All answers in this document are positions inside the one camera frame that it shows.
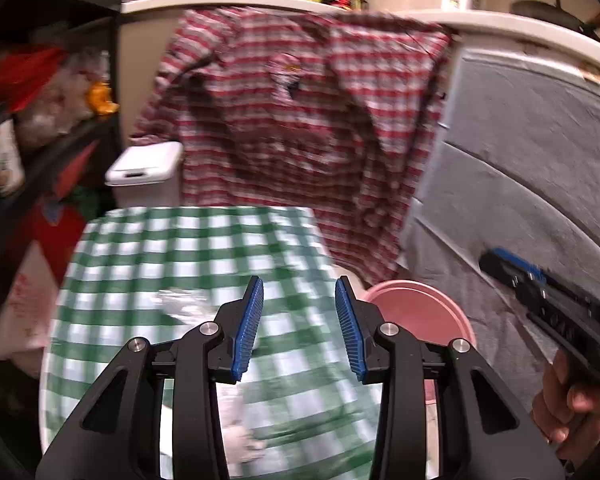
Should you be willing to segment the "person's right hand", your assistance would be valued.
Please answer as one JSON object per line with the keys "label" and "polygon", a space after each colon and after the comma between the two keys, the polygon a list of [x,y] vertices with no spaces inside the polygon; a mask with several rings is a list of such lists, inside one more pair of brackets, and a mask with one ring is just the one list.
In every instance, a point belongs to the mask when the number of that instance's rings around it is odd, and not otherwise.
{"label": "person's right hand", "polygon": [[559,349],[544,372],[531,416],[544,437],[557,445],[557,457],[580,467],[600,443],[600,385],[577,384],[571,361]]}

